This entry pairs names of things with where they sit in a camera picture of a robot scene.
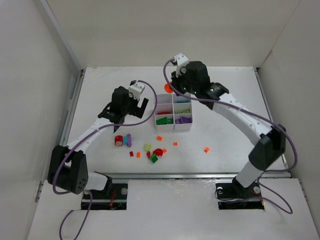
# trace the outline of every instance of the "purple piece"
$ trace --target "purple piece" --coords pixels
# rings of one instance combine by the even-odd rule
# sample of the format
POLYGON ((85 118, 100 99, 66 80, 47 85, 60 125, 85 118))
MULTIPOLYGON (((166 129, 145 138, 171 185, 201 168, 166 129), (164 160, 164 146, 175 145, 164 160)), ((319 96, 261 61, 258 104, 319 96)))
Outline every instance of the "purple piece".
POLYGON ((131 148, 131 146, 132 146, 131 134, 130 134, 130 133, 126 135, 126 145, 127 145, 129 148, 131 148))
POLYGON ((181 123, 182 124, 191 124, 192 123, 192 119, 190 117, 182 116, 181 117, 181 123))

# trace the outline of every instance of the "green block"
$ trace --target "green block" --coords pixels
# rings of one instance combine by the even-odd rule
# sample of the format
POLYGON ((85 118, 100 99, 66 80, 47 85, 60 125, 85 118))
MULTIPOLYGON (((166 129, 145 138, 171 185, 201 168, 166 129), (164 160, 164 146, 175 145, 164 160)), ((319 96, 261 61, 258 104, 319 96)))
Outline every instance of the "green block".
POLYGON ((158 119, 157 121, 155 121, 155 124, 157 125, 165 125, 168 122, 168 118, 167 117, 163 117, 158 119))
POLYGON ((151 157, 150 157, 150 161, 155 163, 156 161, 158 161, 158 158, 155 154, 152 154, 151 157))
POLYGON ((144 150, 146 150, 147 152, 151 152, 151 150, 152 150, 152 145, 150 145, 150 144, 144 145, 144 150))

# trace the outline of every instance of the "purple cable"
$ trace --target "purple cable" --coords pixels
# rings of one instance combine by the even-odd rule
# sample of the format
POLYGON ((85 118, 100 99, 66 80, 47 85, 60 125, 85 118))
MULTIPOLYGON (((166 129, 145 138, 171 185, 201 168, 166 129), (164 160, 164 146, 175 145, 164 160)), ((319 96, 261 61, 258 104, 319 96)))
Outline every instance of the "purple cable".
MULTIPOLYGON (((142 81, 142 80, 138 80, 138 82, 140 83, 143 83, 143 84, 146 84, 149 86, 149 88, 152 90, 153 94, 154 94, 154 108, 152 110, 152 113, 143 121, 140 121, 140 122, 137 122, 137 123, 131 123, 131 124, 106 124, 106 125, 103 125, 101 127, 99 127, 99 130, 102 130, 106 127, 114 127, 114 126, 117 126, 117 127, 133 127, 133 126, 137 126, 137 125, 140 125, 140 124, 144 124, 146 121, 148 121, 154 114, 155 114, 155 111, 156 111, 156 108, 157 108, 157 104, 158 104, 158 98, 157 98, 157 93, 155 91, 155 89, 146 81, 142 81)), ((57 184, 57 179, 58 179, 58 176, 59 176, 59 173, 62 169, 62 167, 64 166, 65 162, 67 161, 67 159, 70 157, 70 155, 81 145, 83 144, 87 139, 89 139, 92 135, 94 135, 95 133, 97 133, 98 130, 94 130, 93 132, 91 132, 90 134, 88 134, 86 137, 84 137, 81 141, 79 141, 68 153, 67 155, 64 157, 64 159, 62 160, 62 162, 60 163, 55 175, 54 175, 54 178, 53 178, 53 182, 52 182, 52 189, 53 189, 53 192, 55 194, 58 194, 58 195, 63 195, 63 194, 68 194, 69 191, 57 191, 56 189, 56 184, 57 184)), ((93 200, 93 197, 92 197, 92 194, 90 191, 87 191, 89 192, 90 194, 90 204, 88 206, 88 209, 87 209, 87 212, 86 212, 86 215, 83 219, 83 222, 81 224, 81 227, 78 231, 78 233, 76 234, 75 236, 75 239, 76 240, 82 230, 82 227, 84 226, 85 222, 86 222, 86 219, 87 219, 87 216, 89 214, 89 211, 90 211, 90 208, 91 208, 91 205, 92 205, 92 200, 93 200)), ((61 236, 61 229, 62 229, 62 226, 65 222, 65 220, 67 219, 67 217, 73 212, 74 210, 71 210, 63 219, 61 225, 60 225, 60 230, 59 230, 59 236, 60 236, 60 239, 62 239, 62 236, 61 236)))
MULTIPOLYGON (((207 102, 207 103, 215 103, 215 104, 222 104, 222 105, 225 105, 225 106, 228 106, 230 108, 234 108, 234 109, 237 109, 243 113, 246 113, 248 115, 251 115, 251 116, 254 116, 258 119, 261 119, 269 124, 271 124, 272 126, 274 126, 275 129, 279 130, 281 133, 283 133, 286 137, 286 139, 288 140, 288 142, 290 143, 291 147, 292 147, 292 151, 293 151, 293 155, 294 155, 294 162, 293 162, 293 165, 287 169, 284 169, 284 170, 267 170, 265 171, 266 173, 268 172, 288 172, 292 169, 294 169, 297 164, 298 164, 298 153, 297 153, 297 150, 296 150, 296 147, 294 145, 294 142, 292 141, 292 139, 290 138, 290 136, 286 133, 286 131, 284 131, 281 127, 279 127, 277 124, 275 124, 273 121, 263 117, 263 116, 260 116, 256 113, 253 113, 253 112, 250 112, 248 110, 245 110, 241 107, 238 107, 238 106, 235 106, 233 104, 230 104, 230 103, 227 103, 227 102, 223 102, 223 101, 218 101, 218 100, 213 100, 213 99, 205 99, 205 98, 195 98, 195 97, 190 97, 190 96, 186 96, 184 94, 182 94, 181 92, 179 92, 177 89, 174 88, 174 86, 172 86, 172 84, 170 83, 168 77, 167 77, 167 73, 166 73, 166 69, 167 69, 167 66, 172 63, 174 61, 174 59, 169 59, 165 64, 164 64, 164 67, 163 67, 163 76, 164 76, 164 79, 165 81, 168 83, 168 85, 170 86, 170 88, 179 96, 183 96, 187 99, 190 99, 190 100, 195 100, 195 101, 199 101, 199 102, 207 102)), ((250 198, 247 198, 247 199, 242 199, 242 200, 237 200, 237 201, 228 201, 228 203, 241 203, 241 202, 245 202, 245 201, 248 201, 250 199, 264 199, 272 204, 274 204, 275 206, 277 206, 279 209, 281 209, 282 211, 284 211, 285 213, 287 214, 293 214, 293 210, 291 208, 291 206, 289 205, 289 203, 277 192, 275 192, 274 190, 271 190, 269 187, 266 187, 265 185, 261 184, 259 182, 259 179, 261 178, 261 176, 257 179, 257 182, 262 186, 264 187, 265 189, 271 191, 272 193, 276 194, 279 198, 281 198, 285 204, 289 207, 290 211, 287 211, 285 210, 284 208, 280 207, 278 204, 276 204, 274 201, 268 199, 268 198, 265 198, 265 197, 262 197, 262 196, 255 196, 255 197, 250 197, 250 198)))
MULTIPOLYGON (((88 193, 89 193, 89 195, 90 195, 90 202, 89 202, 88 209, 86 210, 86 214, 85 214, 85 216, 84 216, 84 219, 83 219, 83 221, 82 221, 82 224, 81 224, 81 226, 80 226, 80 228, 79 228, 79 231, 78 231, 78 233, 76 234, 74 240, 76 240, 76 239, 78 238, 79 234, 81 233, 81 230, 82 230, 82 228, 83 228, 84 225, 85 225, 85 222, 86 222, 86 220, 87 220, 87 217, 88 217, 88 214, 89 214, 91 205, 92 205, 92 199, 93 199, 92 193, 91 193, 90 191, 88 191, 88 190, 85 190, 84 192, 88 192, 88 193)), ((61 225, 60 225, 60 228, 59 228, 59 237, 60 237, 60 240, 64 240, 64 239, 62 238, 62 234, 61 234, 62 226, 64 225, 67 217, 68 217, 73 211, 74 211, 74 210, 71 210, 70 212, 68 212, 68 214, 65 215, 64 219, 63 219, 62 222, 61 222, 61 225)))

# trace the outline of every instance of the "purple wire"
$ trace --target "purple wire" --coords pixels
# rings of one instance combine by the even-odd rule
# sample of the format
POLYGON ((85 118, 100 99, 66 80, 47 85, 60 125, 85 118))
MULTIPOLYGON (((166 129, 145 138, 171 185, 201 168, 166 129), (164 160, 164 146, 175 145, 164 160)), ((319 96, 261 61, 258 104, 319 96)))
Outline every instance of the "purple wire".
MULTIPOLYGON (((99 127, 99 130, 102 130, 104 128, 107 128, 107 127, 114 127, 114 126, 117 126, 117 127, 133 127, 133 126, 137 126, 137 125, 140 125, 140 124, 143 124, 145 123, 146 121, 148 121, 156 112, 156 108, 157 108, 157 104, 158 104, 158 98, 157 98, 157 93, 155 91, 155 89, 146 81, 142 81, 142 80, 138 80, 138 82, 140 83, 143 83, 143 84, 146 84, 149 86, 149 88, 152 90, 153 94, 154 94, 154 108, 152 110, 152 113, 143 121, 140 121, 140 122, 137 122, 137 123, 131 123, 131 124, 106 124, 106 125, 103 125, 101 127, 99 127)), ((64 157, 64 159, 62 160, 62 162, 60 163, 55 175, 54 175, 54 178, 53 178, 53 182, 52 182, 52 189, 53 189, 53 192, 55 194, 58 194, 58 195, 63 195, 63 194, 68 194, 69 191, 57 191, 56 189, 56 184, 57 184, 57 179, 58 179, 58 176, 59 176, 59 173, 62 169, 62 167, 64 166, 65 162, 67 161, 67 159, 70 157, 70 155, 81 145, 83 144, 87 139, 89 139, 92 135, 94 135, 95 133, 97 133, 98 130, 94 130, 93 132, 91 132, 90 134, 88 134, 86 137, 84 137, 81 141, 79 141, 68 153, 67 155, 64 157)), ((87 212, 85 214, 85 217, 83 219, 83 222, 81 224, 81 227, 78 231, 78 233, 76 234, 75 236, 75 239, 76 240, 86 222, 86 219, 87 219, 87 216, 89 214, 89 211, 90 211, 90 208, 91 208, 91 205, 92 205, 92 200, 93 200, 93 197, 92 197, 92 194, 90 191, 86 190, 89 195, 90 195, 90 203, 89 203, 89 206, 88 206, 88 209, 87 209, 87 212)), ((62 230, 62 227, 63 227, 63 224, 65 222, 65 220, 67 219, 67 217, 73 212, 74 210, 71 210, 65 217, 64 219, 62 220, 62 223, 60 225, 60 229, 59 229, 59 237, 61 240, 63 240, 62 236, 61 236, 61 230, 62 230)))
MULTIPOLYGON (((292 139, 290 138, 290 136, 286 133, 286 131, 284 131, 281 127, 279 127, 277 124, 275 124, 273 121, 263 117, 263 116, 260 116, 256 113, 253 113, 253 112, 250 112, 248 110, 245 110, 241 107, 238 107, 238 106, 235 106, 233 104, 230 104, 230 103, 227 103, 227 102, 223 102, 223 101, 218 101, 218 100, 213 100, 213 99, 205 99, 205 98, 195 98, 195 97, 191 97, 191 96, 186 96, 184 94, 182 94, 181 92, 179 92, 177 89, 174 88, 174 86, 170 83, 168 77, 167 77, 167 72, 166 72, 166 69, 167 69, 167 66, 172 63, 174 61, 174 59, 169 59, 165 64, 164 64, 164 67, 163 67, 163 76, 164 76, 164 79, 165 81, 168 83, 168 85, 170 86, 170 88, 179 96, 183 96, 187 99, 190 99, 190 100, 195 100, 195 101, 199 101, 199 102, 207 102, 207 103, 215 103, 215 104, 221 104, 221 105, 225 105, 225 106, 228 106, 230 108, 233 108, 233 109, 237 109, 243 113, 246 113, 248 115, 251 115, 251 116, 254 116, 258 119, 261 119, 269 124, 271 124, 272 126, 274 126, 275 129, 279 130, 282 134, 285 135, 286 139, 288 140, 288 142, 290 143, 291 147, 292 147, 292 151, 293 151, 293 155, 294 155, 294 162, 293 162, 293 165, 287 169, 284 169, 284 170, 267 170, 265 171, 266 173, 268 172, 288 172, 292 169, 294 169, 297 164, 298 164, 298 153, 297 153, 297 150, 296 150, 296 147, 295 147, 295 144, 294 142, 292 141, 292 139)), ((289 203, 277 192, 275 192, 274 190, 270 189, 269 187, 261 184, 259 182, 259 179, 261 178, 258 177, 257 179, 257 182, 258 184, 260 184, 262 187, 264 187, 265 189, 271 191, 272 193, 276 194, 279 198, 281 198, 284 203, 289 207, 290 211, 287 211, 285 210, 284 208, 282 208, 281 206, 279 206, 278 204, 276 204, 274 201, 266 198, 266 197, 262 197, 262 196, 255 196, 255 197, 250 197, 250 198, 247 198, 247 199, 242 199, 242 200, 237 200, 237 201, 228 201, 228 203, 242 203, 242 202, 245 202, 245 201, 248 201, 250 199, 264 199, 270 203, 272 203, 273 205, 277 206, 279 209, 281 209, 282 211, 284 211, 285 213, 287 214, 293 214, 293 210, 291 208, 291 206, 289 205, 289 203)))
MULTIPOLYGON (((85 225, 85 222, 86 222, 86 220, 87 220, 87 217, 88 217, 88 214, 89 214, 91 205, 92 205, 92 200, 93 200, 92 193, 91 193, 90 191, 88 191, 88 190, 85 190, 84 192, 88 192, 88 193, 89 193, 89 195, 90 195, 90 202, 89 202, 88 209, 86 210, 86 214, 85 214, 85 216, 84 216, 83 222, 82 222, 82 224, 81 224, 81 226, 80 226, 80 228, 79 228, 79 231, 78 231, 78 233, 76 234, 74 240, 76 240, 76 239, 78 238, 79 234, 81 233, 81 230, 82 230, 82 228, 83 228, 84 225, 85 225)), ((62 238, 62 234, 61 234, 62 226, 64 225, 67 217, 68 217, 73 211, 74 211, 74 210, 71 210, 70 212, 68 212, 68 214, 65 215, 64 219, 63 219, 62 222, 61 222, 61 225, 60 225, 60 228, 59 228, 59 237, 60 237, 60 240, 64 240, 64 239, 62 238)))

